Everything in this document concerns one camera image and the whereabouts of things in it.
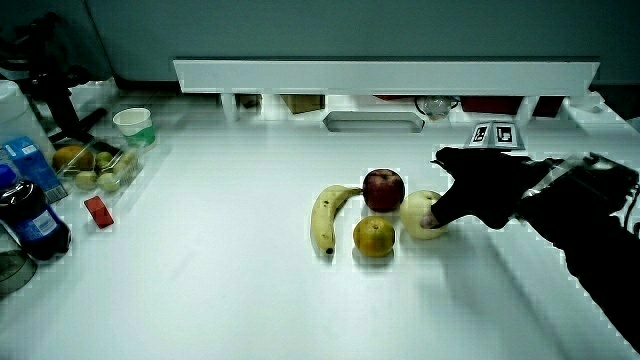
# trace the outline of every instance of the red apple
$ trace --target red apple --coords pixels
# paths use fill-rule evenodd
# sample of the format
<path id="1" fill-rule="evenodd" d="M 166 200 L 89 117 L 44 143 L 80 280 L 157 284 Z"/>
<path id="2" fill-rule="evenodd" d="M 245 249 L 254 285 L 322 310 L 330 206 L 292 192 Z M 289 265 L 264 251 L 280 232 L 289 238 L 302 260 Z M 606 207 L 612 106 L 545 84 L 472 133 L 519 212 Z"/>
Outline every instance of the red apple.
<path id="1" fill-rule="evenodd" d="M 404 200 L 404 181 L 393 170 L 372 170 L 364 177 L 362 195 L 369 209 L 377 212 L 393 211 Z"/>

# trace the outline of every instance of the banana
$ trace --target banana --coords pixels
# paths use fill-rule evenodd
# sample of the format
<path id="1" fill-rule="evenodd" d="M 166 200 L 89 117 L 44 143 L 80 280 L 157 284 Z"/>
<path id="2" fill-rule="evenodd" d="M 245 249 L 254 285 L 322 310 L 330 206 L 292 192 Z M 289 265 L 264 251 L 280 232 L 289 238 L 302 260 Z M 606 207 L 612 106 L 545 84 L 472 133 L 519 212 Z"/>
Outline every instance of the banana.
<path id="1" fill-rule="evenodd" d="M 318 195 L 311 212 L 311 233 L 320 250 L 329 255 L 333 254 L 336 245 L 333 221 L 336 213 L 347 202 L 347 199 L 361 193 L 361 188 L 331 185 Z"/>

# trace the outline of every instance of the orange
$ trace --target orange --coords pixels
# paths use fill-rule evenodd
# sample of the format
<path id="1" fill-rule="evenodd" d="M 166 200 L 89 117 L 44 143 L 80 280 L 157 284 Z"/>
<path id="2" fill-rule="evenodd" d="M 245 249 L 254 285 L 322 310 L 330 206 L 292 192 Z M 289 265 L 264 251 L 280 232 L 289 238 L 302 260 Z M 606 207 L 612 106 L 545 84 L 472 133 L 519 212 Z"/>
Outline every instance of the orange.
<path id="1" fill-rule="evenodd" d="M 396 231 L 387 219 L 381 216 L 367 216 L 353 229 L 353 241 L 364 255 L 382 257 L 393 249 Z"/>
<path id="2" fill-rule="evenodd" d="M 59 171 L 67 165 L 69 161 L 73 160 L 81 151 L 82 147 L 78 145 L 68 145 L 59 149 L 55 154 L 53 154 L 53 169 L 55 171 Z M 93 170 L 93 161 L 93 154 L 91 151 L 87 150 L 80 157 L 75 159 L 75 165 L 80 170 Z"/>

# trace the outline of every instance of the green cup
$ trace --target green cup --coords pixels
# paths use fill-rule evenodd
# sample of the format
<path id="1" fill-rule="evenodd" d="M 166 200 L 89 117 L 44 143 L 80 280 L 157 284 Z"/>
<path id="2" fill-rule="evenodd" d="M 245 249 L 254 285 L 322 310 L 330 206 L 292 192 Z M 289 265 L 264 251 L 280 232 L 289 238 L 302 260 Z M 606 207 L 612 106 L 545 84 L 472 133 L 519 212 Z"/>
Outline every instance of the green cup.
<path id="1" fill-rule="evenodd" d="M 131 108 L 120 111 L 113 117 L 127 144 L 132 147 L 146 147 L 156 141 L 151 122 L 151 112 L 145 108 Z"/>

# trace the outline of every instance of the blue carton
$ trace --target blue carton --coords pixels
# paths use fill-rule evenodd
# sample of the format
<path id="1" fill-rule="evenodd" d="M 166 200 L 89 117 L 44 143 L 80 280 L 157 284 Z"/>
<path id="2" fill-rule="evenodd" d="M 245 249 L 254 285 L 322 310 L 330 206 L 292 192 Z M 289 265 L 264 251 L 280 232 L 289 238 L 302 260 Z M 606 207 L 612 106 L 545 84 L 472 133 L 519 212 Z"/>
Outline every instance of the blue carton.
<path id="1" fill-rule="evenodd" d="M 31 139 L 26 136 L 19 137 L 3 144 L 2 147 L 13 165 L 18 168 L 22 178 L 33 181 L 44 190 L 49 204 L 67 196 L 67 191 L 56 177 L 56 173 Z"/>

